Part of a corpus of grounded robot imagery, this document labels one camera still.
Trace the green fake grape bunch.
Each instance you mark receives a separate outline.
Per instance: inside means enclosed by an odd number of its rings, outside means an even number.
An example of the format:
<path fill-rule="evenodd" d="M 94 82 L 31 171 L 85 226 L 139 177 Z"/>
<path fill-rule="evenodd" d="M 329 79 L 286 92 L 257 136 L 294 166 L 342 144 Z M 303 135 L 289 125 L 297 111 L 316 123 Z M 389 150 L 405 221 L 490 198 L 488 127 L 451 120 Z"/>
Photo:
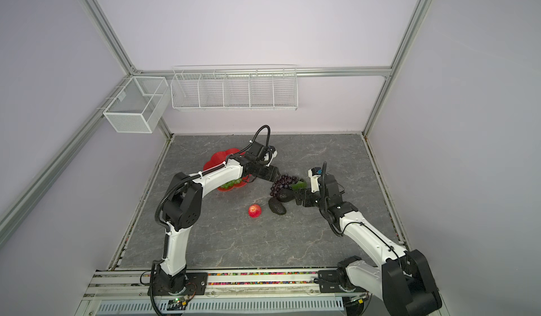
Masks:
<path fill-rule="evenodd" d="M 247 182 L 245 181 L 245 179 L 240 178 L 240 179 L 233 180 L 231 182 L 227 182 L 226 184 L 218 187 L 218 190 L 220 190 L 220 191 L 230 191 L 230 190 L 235 189 L 235 188 L 242 188 L 246 184 L 247 184 Z"/>

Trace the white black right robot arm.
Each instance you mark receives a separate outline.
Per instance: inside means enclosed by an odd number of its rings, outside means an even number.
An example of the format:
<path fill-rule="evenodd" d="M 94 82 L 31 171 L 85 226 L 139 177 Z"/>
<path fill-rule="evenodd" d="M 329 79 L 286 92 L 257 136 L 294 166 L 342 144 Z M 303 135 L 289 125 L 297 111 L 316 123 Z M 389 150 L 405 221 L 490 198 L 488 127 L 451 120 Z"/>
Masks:
<path fill-rule="evenodd" d="M 295 197 L 297 205 L 317 207 L 335 235 L 349 237 L 374 263 L 355 256 L 342 261 L 342 288 L 371 293 L 390 315 L 429 315 L 441 309 L 442 298 L 424 254 L 408 251 L 378 231 L 355 205 L 343 200 L 339 183 L 324 169 L 310 169 L 309 178 L 310 187 Z"/>

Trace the dark fake avocado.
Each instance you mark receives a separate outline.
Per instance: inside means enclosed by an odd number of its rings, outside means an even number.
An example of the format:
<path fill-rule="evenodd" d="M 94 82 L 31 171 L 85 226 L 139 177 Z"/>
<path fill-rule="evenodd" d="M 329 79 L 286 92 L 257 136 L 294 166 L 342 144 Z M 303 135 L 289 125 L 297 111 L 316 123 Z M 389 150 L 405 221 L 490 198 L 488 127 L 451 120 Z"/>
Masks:
<path fill-rule="evenodd" d="M 276 194 L 276 199 L 281 203 L 287 203 L 295 199 L 295 192 L 292 189 L 280 189 Z"/>
<path fill-rule="evenodd" d="M 269 199 L 269 209 L 272 213 L 277 215 L 285 215 L 287 213 L 285 206 L 274 197 Z"/>

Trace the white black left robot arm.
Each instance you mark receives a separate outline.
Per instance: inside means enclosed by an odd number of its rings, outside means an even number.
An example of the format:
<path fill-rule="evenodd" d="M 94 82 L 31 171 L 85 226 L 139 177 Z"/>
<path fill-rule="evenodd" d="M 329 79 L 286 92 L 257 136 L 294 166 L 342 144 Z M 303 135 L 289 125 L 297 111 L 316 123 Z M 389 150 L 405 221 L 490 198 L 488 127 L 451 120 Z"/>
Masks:
<path fill-rule="evenodd" d="M 271 162 L 277 154 L 273 146 L 252 141 L 214 167 L 189 175 L 180 172 L 173 177 L 154 214 L 156 223 L 165 229 L 165 239 L 161 259 L 152 263 L 150 296 L 180 295 L 187 289 L 187 245 L 190 231 L 201 215 L 203 198 L 246 176 L 276 180 L 279 171 Z"/>

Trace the red fake apple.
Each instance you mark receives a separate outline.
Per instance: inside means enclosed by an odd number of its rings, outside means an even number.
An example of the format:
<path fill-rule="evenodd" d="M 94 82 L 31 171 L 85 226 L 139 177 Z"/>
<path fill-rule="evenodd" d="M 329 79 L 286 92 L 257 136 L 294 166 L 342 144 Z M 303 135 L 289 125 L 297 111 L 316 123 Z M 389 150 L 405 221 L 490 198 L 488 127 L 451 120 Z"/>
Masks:
<path fill-rule="evenodd" d="M 262 214 L 262 208 L 260 205 L 253 204 L 249 207 L 248 213 L 251 218 L 258 218 Z"/>

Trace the dark purple fake grape bunch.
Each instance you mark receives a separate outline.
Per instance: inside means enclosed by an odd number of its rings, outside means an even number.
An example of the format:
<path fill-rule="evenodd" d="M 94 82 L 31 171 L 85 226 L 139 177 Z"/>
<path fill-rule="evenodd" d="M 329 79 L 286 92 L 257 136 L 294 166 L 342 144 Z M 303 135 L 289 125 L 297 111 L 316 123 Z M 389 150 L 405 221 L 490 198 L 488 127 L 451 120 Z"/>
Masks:
<path fill-rule="evenodd" d="M 307 182 L 299 177 L 299 176 L 290 176 L 287 174 L 281 175 L 271 186 L 270 188 L 270 195 L 271 197 L 277 198 L 279 195 L 279 192 L 283 189 L 288 190 L 298 190 L 301 188 L 305 188 L 307 185 Z"/>

